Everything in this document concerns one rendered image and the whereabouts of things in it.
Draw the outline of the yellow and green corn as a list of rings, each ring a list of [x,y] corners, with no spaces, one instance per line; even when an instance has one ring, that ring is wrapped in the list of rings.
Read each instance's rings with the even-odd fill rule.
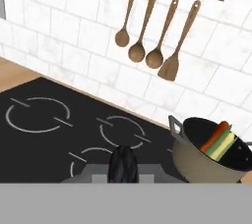
[[[224,152],[235,142],[235,134],[230,130],[225,130],[220,137],[206,150],[206,154],[219,161]]]

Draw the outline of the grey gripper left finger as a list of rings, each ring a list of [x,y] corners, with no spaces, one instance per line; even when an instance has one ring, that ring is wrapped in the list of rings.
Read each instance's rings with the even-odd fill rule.
[[[107,174],[107,164],[88,164],[81,174],[65,180],[65,183],[106,184]]]

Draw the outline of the orange carrot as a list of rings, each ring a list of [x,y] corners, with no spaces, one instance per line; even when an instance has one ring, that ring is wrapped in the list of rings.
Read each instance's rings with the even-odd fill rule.
[[[205,152],[222,134],[223,131],[227,130],[229,127],[229,124],[227,121],[220,122],[211,136],[206,140],[206,142],[200,147],[200,150],[202,152]]]

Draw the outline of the small wooden spoon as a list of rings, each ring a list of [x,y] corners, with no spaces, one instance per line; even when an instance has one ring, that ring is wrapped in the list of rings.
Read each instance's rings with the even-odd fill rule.
[[[124,24],[121,30],[115,34],[115,43],[119,47],[126,47],[129,43],[129,34],[127,31],[127,24],[130,16],[130,12],[133,6],[134,0],[128,0],[127,11],[125,15]]]

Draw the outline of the black hob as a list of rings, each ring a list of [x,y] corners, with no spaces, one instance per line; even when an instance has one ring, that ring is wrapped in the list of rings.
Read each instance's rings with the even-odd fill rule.
[[[184,182],[173,143],[168,129],[45,78],[0,92],[0,183],[61,183],[119,145]]]

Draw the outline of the grey panel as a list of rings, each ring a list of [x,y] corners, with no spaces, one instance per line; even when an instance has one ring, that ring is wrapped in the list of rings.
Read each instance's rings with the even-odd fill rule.
[[[0,0],[0,19],[6,20],[5,0]]]

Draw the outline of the wooden spatula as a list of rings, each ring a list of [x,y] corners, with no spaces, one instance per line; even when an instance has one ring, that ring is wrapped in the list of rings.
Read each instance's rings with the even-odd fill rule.
[[[177,46],[174,50],[174,52],[172,53],[172,55],[170,57],[168,57],[164,63],[162,64],[162,66],[160,67],[159,71],[157,72],[157,75],[167,81],[171,81],[174,82],[177,76],[177,72],[178,72],[178,68],[179,68],[179,59],[178,59],[178,55],[179,55],[179,51],[180,48],[190,30],[190,28],[192,27],[195,18],[200,10],[201,7],[201,1],[200,0],[196,0],[190,9],[190,12],[188,13],[186,22],[184,24],[183,27],[183,31],[180,35],[179,41],[177,43]]]

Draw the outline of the grey pot with black inside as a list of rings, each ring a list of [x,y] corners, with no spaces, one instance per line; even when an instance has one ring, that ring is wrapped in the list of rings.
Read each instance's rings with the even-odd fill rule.
[[[204,118],[191,117],[180,123],[168,116],[174,137],[172,160],[178,172],[190,183],[238,183],[252,171],[252,142],[240,137],[221,158],[215,161],[200,147],[214,132],[217,123]]]

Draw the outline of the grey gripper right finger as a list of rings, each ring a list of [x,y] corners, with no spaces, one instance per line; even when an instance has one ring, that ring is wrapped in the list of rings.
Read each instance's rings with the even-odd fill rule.
[[[166,174],[159,164],[139,164],[139,182],[146,184],[168,184],[168,183],[182,183],[171,175]]]

